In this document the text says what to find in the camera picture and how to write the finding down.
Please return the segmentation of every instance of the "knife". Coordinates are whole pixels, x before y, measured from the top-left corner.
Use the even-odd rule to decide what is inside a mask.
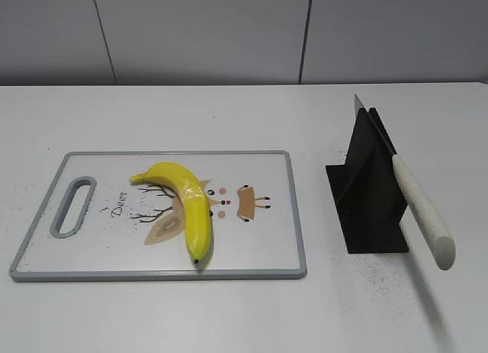
[[[365,106],[361,103],[357,95],[354,96],[354,102],[357,115],[359,109],[365,109]],[[410,210],[412,210],[413,216],[419,225],[420,231],[422,231],[424,239],[434,256],[437,266],[443,271],[447,271],[452,267],[456,258],[456,245],[451,233],[438,211],[435,209],[435,206],[429,199],[427,193],[423,190],[417,180],[415,180],[412,172],[397,154],[387,131],[379,120],[376,110],[373,108],[370,109],[368,115],[370,115],[371,122],[376,127],[376,130],[380,134],[381,139],[384,141],[384,144],[391,155],[395,179],[398,182],[400,190],[402,191]]]

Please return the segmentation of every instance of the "banana stem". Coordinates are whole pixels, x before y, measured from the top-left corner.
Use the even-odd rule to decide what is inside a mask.
[[[146,180],[146,174],[137,174],[130,177],[131,183],[143,183]]]

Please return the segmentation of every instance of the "knife handle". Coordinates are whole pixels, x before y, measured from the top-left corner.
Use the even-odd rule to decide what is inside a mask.
[[[405,162],[396,154],[392,157],[393,172],[400,190],[412,210],[437,266],[447,271],[454,264],[456,245],[434,204],[415,180]]]

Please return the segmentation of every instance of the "table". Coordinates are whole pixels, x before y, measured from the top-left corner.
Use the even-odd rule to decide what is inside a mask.
[[[449,225],[440,271],[411,252],[349,255],[324,166],[344,161],[353,95],[375,106]],[[2,351],[485,351],[488,86],[0,88]],[[183,136],[191,131],[193,136]],[[286,149],[308,275],[295,281],[16,284],[10,265],[69,151]]]

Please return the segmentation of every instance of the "black knife stand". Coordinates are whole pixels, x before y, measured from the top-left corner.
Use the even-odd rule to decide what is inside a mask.
[[[409,251],[399,226],[406,201],[393,174],[395,153],[376,109],[362,108],[345,164],[326,166],[349,254]]]

